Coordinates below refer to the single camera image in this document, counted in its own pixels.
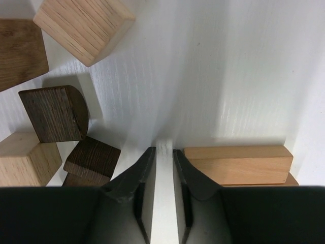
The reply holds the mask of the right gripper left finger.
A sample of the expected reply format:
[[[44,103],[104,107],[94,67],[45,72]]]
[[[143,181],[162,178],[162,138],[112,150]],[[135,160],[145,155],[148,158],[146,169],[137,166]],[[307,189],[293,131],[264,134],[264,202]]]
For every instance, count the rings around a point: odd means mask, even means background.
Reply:
[[[156,148],[100,188],[84,243],[150,243]]]

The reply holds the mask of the long light wood block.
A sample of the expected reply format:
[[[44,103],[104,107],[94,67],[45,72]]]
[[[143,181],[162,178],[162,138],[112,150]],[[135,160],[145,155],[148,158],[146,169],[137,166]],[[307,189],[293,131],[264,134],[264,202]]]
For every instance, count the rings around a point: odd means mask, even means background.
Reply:
[[[283,184],[294,159],[283,145],[188,147],[184,154],[220,185]]]

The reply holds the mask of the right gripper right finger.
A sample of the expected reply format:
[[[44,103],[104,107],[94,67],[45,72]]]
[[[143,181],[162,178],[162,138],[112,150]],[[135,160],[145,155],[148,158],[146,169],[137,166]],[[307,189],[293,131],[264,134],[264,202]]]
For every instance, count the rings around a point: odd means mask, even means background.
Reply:
[[[232,243],[221,186],[173,150],[173,180],[180,243]]]

